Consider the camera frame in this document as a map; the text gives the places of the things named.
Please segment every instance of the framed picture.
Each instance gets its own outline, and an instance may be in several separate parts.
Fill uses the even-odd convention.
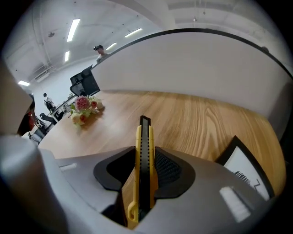
[[[248,183],[266,201],[274,196],[274,190],[261,165],[238,137],[233,137],[216,162]]]

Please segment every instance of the black mesh grille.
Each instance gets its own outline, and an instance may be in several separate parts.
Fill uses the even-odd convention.
[[[155,168],[157,171],[159,188],[179,179],[182,171],[177,163],[158,151],[155,153]]]

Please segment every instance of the flower bouquet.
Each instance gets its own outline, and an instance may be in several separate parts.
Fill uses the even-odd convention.
[[[100,99],[92,96],[79,96],[76,98],[75,104],[71,104],[71,120],[75,125],[85,124],[90,114],[98,113],[98,110],[104,108]]]

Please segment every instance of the wood grain surface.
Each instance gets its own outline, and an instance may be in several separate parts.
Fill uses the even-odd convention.
[[[135,145],[141,115],[152,120],[155,146],[214,161],[236,135],[256,157],[275,194],[284,187],[285,163],[270,123],[247,109],[197,96],[162,92],[101,91],[105,109],[77,129],[64,117],[39,145],[55,158],[95,154]],[[133,175],[123,187],[125,208],[132,201]]]

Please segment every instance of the ceiling light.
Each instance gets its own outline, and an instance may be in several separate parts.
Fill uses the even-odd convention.
[[[69,51],[65,52],[65,62],[69,59]]]
[[[110,45],[106,50],[111,49],[114,45],[116,45],[117,43],[113,43],[112,45]]]
[[[22,81],[22,80],[19,81],[18,84],[19,84],[19,85],[24,85],[24,86],[29,86],[29,85],[30,85],[30,83],[27,83],[27,82]]]
[[[129,36],[131,36],[132,34],[138,32],[138,31],[140,31],[140,30],[142,30],[142,28],[139,28],[139,29],[137,29],[137,30],[135,30],[135,31],[133,31],[133,32],[131,32],[131,33],[129,33],[129,34],[127,34],[125,37],[129,37]]]
[[[73,35],[75,33],[75,30],[77,28],[77,25],[78,25],[79,21],[80,21],[80,19],[75,19],[75,20],[72,21],[72,25],[71,25],[70,30],[69,30],[67,42],[71,42],[72,41]]]

